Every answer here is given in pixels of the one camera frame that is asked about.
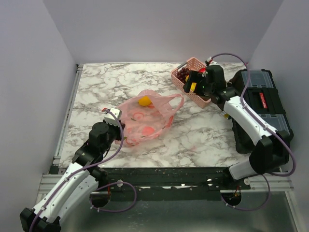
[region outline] translucent plastic bag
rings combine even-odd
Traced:
[[[149,97],[152,102],[148,106],[140,106],[138,101],[142,97]],[[181,97],[179,105],[172,109],[169,102]],[[121,122],[125,123],[125,143],[135,146],[142,141],[157,138],[170,129],[175,113],[183,106],[182,94],[161,96],[153,90],[144,90],[138,96],[125,101],[117,108],[122,111]]]

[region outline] marble table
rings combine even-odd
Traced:
[[[104,107],[116,107],[142,90],[152,89],[167,96],[181,93],[171,82],[176,63],[86,64],[78,86],[69,128],[61,154],[66,168],[75,151],[88,138],[94,123],[102,121]],[[226,80],[243,69],[240,63],[222,63]],[[246,158],[235,150],[231,120],[209,104],[199,108],[187,96],[174,117],[170,131],[157,139],[125,147],[104,167],[223,167]],[[113,144],[108,156],[118,145]]]

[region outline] plastic basket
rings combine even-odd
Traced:
[[[202,63],[198,59],[192,57],[192,58],[188,59],[185,63],[179,65],[176,69],[174,69],[170,73],[171,78],[172,78],[172,83],[178,89],[180,89],[185,95],[187,95],[191,100],[193,100],[201,108],[204,108],[205,106],[207,106],[210,103],[211,100],[210,99],[204,100],[200,96],[198,96],[194,93],[185,93],[185,91],[183,89],[184,83],[181,82],[176,76],[177,76],[178,71],[181,68],[188,68],[190,70],[198,71],[198,70],[205,68],[205,67],[206,67],[206,65],[204,63]]]

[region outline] yellow lemon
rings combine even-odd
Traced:
[[[139,99],[139,104],[141,106],[147,106],[151,104],[151,100],[147,96],[144,96],[141,99]]]

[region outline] gray wall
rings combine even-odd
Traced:
[[[295,133],[291,147],[297,170],[292,176],[309,228],[309,1],[285,0],[253,54],[253,69],[270,69]]]
[[[44,0],[79,63],[249,61],[282,0]],[[218,58],[231,61],[231,57]]]
[[[42,0],[0,7],[0,231],[21,232],[54,154],[76,66]]]

